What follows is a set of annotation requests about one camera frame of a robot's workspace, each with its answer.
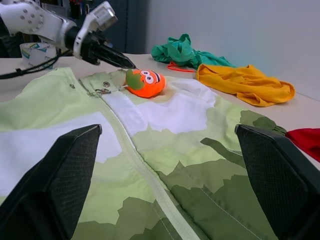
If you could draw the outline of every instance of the tape roll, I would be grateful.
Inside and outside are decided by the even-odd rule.
[[[43,42],[28,42],[20,44],[20,51],[23,64],[26,68],[34,67],[57,56],[56,47]],[[48,69],[53,69],[54,67],[55,64],[50,66]]]

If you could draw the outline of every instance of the crumpled cloth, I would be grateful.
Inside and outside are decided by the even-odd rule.
[[[298,148],[320,162],[320,128],[302,128],[288,131],[285,135]]]
[[[191,39],[188,34],[182,34],[179,39],[168,38],[164,45],[155,45],[151,55],[157,62],[175,62],[178,66],[198,69],[200,64],[235,67],[223,56],[217,57],[206,51],[197,51],[191,47]]]
[[[208,87],[236,95],[238,99],[259,107],[285,103],[295,96],[293,85],[266,76],[253,65],[233,68],[202,64],[195,77]]]

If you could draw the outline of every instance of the green camouflage jacket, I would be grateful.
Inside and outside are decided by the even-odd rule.
[[[101,124],[73,240],[276,240],[250,185],[239,123],[281,132],[195,79],[166,77],[157,97],[122,86],[125,71],[75,79],[60,68],[0,103],[0,203],[55,140]]]

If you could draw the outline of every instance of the plush toy eyes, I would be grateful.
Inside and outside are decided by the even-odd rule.
[[[150,75],[150,72],[148,72],[148,71],[141,71],[141,73],[142,73],[143,75],[145,75],[145,76]]]
[[[148,84],[152,84],[154,82],[154,78],[152,76],[146,76],[145,77],[145,81],[148,83]]]

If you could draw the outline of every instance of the yellow cloth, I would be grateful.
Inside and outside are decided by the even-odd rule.
[[[196,79],[221,92],[236,95],[248,104],[268,107],[284,103],[295,96],[290,83],[268,77],[253,65],[233,68],[201,64]]]

